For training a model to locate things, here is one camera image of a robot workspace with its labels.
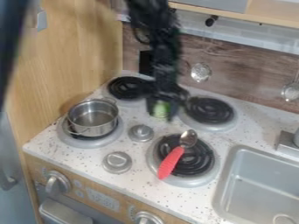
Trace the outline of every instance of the silver lid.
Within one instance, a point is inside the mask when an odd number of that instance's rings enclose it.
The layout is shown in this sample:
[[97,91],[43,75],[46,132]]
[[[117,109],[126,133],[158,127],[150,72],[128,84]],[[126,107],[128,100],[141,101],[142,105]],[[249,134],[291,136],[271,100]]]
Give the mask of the silver lid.
[[153,139],[154,130],[144,124],[136,125],[129,130],[129,138],[138,143],[145,143]]
[[127,172],[132,164],[132,158],[127,153],[116,151],[104,157],[102,166],[107,172],[121,174]]

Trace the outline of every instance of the stove burner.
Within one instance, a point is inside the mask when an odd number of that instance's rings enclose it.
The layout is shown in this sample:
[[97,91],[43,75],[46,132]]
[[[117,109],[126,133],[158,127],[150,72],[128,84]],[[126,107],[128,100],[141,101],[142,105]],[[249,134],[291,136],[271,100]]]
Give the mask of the stove burner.
[[146,83],[150,82],[131,76],[119,77],[108,84],[108,91],[119,100],[138,100],[144,97],[144,89],[147,87]]
[[221,124],[233,119],[233,109],[223,101],[192,97],[185,107],[186,114],[199,123]]
[[[164,160],[166,156],[179,146],[180,135],[165,136],[156,145],[159,159]],[[188,149],[180,158],[172,175],[180,177],[190,177],[206,172],[215,163],[215,157],[210,147],[201,140]]]
[[103,135],[103,136],[81,136],[81,135],[77,135],[77,131],[73,128],[72,124],[67,121],[67,124],[68,124],[68,129],[69,129],[69,133],[70,133],[70,136],[74,139],[78,139],[78,140],[86,140],[86,141],[89,141],[89,140],[99,140],[99,139],[102,139],[102,138],[105,138],[109,135],[111,135],[113,132],[115,132],[115,130],[117,129],[117,126],[118,126],[118,122],[117,124],[115,125],[115,128],[113,130],[111,130],[110,132],[108,132],[106,135]]

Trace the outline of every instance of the speckled countertop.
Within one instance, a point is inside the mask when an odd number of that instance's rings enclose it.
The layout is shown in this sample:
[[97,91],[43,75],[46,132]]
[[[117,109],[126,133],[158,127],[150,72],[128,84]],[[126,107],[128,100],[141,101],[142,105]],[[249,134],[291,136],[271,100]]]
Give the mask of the speckled countertop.
[[[192,95],[206,95],[229,102],[236,108],[239,115],[237,126],[226,133],[198,131],[198,136],[209,143],[219,155],[219,173],[221,173],[227,152],[234,145],[243,144],[258,150],[276,153],[274,145],[281,130],[295,132],[298,128],[299,115],[191,87],[188,87],[188,90]],[[91,97],[101,98],[101,90],[95,91]],[[158,121],[146,114],[144,106],[119,107],[119,109],[125,121],[125,132],[117,141],[104,148],[82,150],[68,146],[58,139],[57,123],[54,123],[25,144],[24,151],[190,223],[229,223],[218,217],[211,205],[219,175],[210,184],[192,189],[168,185],[158,180],[146,164],[145,153],[151,142],[133,143],[127,134],[130,127],[140,123],[154,129],[154,139],[171,133],[181,133],[189,128],[178,117],[171,124]],[[112,151],[125,151],[132,157],[133,166],[130,171],[114,175],[103,170],[101,161]]]

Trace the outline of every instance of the metal spoon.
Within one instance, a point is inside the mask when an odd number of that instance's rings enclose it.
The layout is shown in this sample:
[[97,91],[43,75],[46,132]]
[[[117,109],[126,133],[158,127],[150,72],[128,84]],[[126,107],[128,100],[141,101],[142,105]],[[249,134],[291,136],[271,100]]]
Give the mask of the metal spoon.
[[180,146],[172,150],[160,164],[157,174],[158,178],[165,179],[170,176],[178,160],[184,155],[184,148],[192,147],[197,141],[198,134],[194,130],[190,129],[184,132],[179,138]]
[[183,148],[191,148],[198,141],[198,134],[193,129],[185,131],[179,138],[179,144]]

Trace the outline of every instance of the metal sink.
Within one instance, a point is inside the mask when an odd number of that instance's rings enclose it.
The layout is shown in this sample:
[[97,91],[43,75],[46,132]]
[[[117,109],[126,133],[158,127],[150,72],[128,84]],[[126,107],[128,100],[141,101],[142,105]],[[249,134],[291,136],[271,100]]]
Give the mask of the metal sink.
[[219,216],[236,224],[299,224],[299,163],[235,147],[212,205]]

